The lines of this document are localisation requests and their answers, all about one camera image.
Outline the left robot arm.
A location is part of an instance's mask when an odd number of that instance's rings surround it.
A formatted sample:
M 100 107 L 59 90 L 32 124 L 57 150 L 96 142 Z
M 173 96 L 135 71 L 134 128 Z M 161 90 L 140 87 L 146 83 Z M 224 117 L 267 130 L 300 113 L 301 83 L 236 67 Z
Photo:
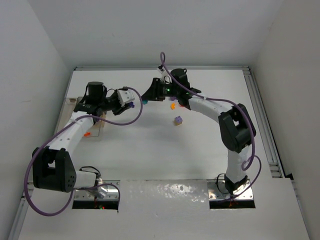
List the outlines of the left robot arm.
M 74 189 L 95 186 L 98 174 L 76 170 L 72 155 L 100 118 L 111 111 L 115 116 L 130 108 L 135 98 L 128 88 L 114 90 L 111 96 L 102 82 L 89 82 L 84 96 L 76 102 L 65 129 L 39 153 L 33 153 L 33 184 L 36 188 L 69 193 Z

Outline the lavender lego stack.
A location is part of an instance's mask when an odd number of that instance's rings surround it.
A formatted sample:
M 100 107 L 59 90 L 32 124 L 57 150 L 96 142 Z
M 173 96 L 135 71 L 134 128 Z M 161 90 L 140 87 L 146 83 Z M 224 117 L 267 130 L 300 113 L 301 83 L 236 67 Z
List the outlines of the lavender lego stack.
M 183 119 L 182 119 L 182 117 L 181 116 L 176 116 L 175 118 L 174 118 L 174 124 L 176 125 L 176 126 L 178 126 L 178 125 L 180 125 L 180 124 L 182 124 L 183 123 Z

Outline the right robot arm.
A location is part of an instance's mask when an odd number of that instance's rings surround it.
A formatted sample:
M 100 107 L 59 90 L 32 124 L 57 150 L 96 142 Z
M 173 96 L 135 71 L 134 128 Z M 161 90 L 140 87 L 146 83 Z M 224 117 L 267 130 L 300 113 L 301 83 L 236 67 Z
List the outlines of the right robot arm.
M 245 161 L 249 146 L 256 136 L 246 107 L 239 103 L 228 108 L 220 100 L 206 98 L 200 90 L 190 86 L 185 68 L 167 72 L 160 65 L 157 69 L 161 77 L 153 78 L 142 99 L 162 102 L 166 98 L 174 98 L 180 106 L 201 113 L 218 123 L 221 140 L 228 150 L 224 186 L 228 193 L 233 194 L 248 179 L 244 169 Z

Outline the dark purple base plate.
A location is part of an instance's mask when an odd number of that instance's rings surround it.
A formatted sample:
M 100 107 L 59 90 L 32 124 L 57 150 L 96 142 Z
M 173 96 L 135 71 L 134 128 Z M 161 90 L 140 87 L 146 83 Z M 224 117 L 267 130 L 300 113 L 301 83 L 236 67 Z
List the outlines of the dark purple base plate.
M 134 105 L 133 102 L 130 102 L 130 103 L 128 104 L 128 106 L 129 106 L 130 108 L 135 108 L 135 105 Z

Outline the small orange lego piece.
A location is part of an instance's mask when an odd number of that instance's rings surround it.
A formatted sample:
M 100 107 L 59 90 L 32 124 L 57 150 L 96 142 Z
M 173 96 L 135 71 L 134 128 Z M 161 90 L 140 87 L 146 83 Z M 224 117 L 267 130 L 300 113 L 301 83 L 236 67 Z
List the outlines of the small orange lego piece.
M 89 137 L 91 135 L 91 132 L 86 132 L 83 136 L 84 137 Z

